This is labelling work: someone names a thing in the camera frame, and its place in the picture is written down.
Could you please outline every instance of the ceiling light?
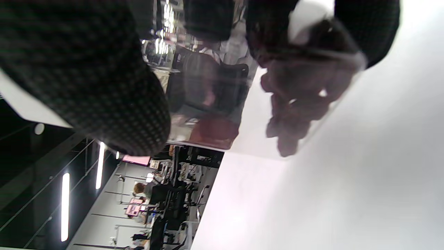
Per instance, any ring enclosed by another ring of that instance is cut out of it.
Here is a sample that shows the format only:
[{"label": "ceiling light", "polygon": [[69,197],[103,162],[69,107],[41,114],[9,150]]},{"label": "ceiling light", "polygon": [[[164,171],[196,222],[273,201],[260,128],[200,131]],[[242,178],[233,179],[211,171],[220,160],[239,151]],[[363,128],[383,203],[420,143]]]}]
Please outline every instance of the ceiling light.
[{"label": "ceiling light", "polygon": [[60,240],[62,242],[68,239],[69,229],[69,173],[63,175],[62,178],[62,221]]},{"label": "ceiling light", "polygon": [[99,164],[97,166],[97,179],[95,180],[95,189],[99,189],[102,185],[103,157],[105,156],[105,143],[100,143]]}]

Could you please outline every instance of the finger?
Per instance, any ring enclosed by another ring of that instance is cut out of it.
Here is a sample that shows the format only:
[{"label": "finger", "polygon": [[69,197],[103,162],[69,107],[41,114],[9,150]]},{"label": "finger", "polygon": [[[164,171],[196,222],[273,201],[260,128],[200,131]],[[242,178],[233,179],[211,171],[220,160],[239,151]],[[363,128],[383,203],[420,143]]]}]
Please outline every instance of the finger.
[{"label": "finger", "polygon": [[279,134],[279,119],[277,117],[272,117],[267,124],[266,135],[267,138],[273,138]]},{"label": "finger", "polygon": [[320,120],[329,110],[329,102],[320,96],[298,99],[290,105],[292,113],[298,113],[304,121]]}]

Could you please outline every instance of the person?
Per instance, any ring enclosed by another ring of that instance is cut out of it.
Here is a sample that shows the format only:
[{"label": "person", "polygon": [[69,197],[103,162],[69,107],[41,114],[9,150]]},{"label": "person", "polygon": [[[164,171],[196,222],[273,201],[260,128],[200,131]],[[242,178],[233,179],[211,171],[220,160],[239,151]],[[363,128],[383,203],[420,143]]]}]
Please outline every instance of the person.
[{"label": "person", "polygon": [[174,188],[173,186],[169,185],[169,184],[160,184],[157,183],[156,181],[152,181],[152,182],[148,182],[147,184],[143,184],[143,183],[136,183],[134,185],[134,189],[133,189],[133,193],[134,194],[144,194],[146,196],[147,199],[151,199],[152,195],[153,195],[153,188],[156,186],[157,192],[167,192],[167,191],[171,191],[171,192],[178,192],[184,189],[184,187],[178,187],[178,188]]},{"label": "person", "polygon": [[136,183],[134,185],[134,193],[135,194],[144,194],[147,199],[151,199],[153,194],[153,187],[157,185],[154,181],[148,182],[147,184]]},{"label": "person", "polygon": [[[266,62],[257,57],[257,51],[282,46],[288,14],[298,0],[248,2],[247,43],[261,65]],[[15,84],[74,130],[116,151],[152,156],[162,150],[171,124],[167,99],[158,78],[143,61],[127,1],[2,1],[0,17],[0,67]],[[335,0],[335,17],[348,29],[371,67],[387,55],[393,43],[400,3]],[[256,25],[263,21],[265,26]],[[278,79],[292,76],[283,72],[271,78],[272,90],[282,92]],[[288,132],[293,129],[291,122],[286,125]],[[286,134],[278,136],[285,140],[301,136]]]},{"label": "person", "polygon": [[128,215],[128,218],[133,219],[137,223],[145,224],[145,220],[147,218],[147,215],[145,212],[139,212],[139,214],[137,216]]}]

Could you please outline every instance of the white desk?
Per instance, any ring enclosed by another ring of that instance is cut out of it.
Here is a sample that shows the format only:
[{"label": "white desk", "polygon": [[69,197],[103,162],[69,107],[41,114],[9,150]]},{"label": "white desk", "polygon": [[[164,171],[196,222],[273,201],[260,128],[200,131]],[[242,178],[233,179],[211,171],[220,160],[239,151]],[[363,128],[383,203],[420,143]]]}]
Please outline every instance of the white desk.
[{"label": "white desk", "polygon": [[255,80],[192,250],[444,249],[444,6],[402,7],[389,57],[287,161]]}]

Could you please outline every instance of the pink screen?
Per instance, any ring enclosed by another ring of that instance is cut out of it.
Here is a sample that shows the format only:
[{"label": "pink screen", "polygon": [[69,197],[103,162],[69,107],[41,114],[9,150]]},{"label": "pink screen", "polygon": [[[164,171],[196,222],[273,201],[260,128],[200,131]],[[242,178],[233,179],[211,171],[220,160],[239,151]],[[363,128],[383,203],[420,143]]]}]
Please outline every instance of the pink screen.
[{"label": "pink screen", "polygon": [[148,166],[148,163],[150,162],[150,157],[149,156],[137,157],[137,156],[125,155],[122,161]]}]

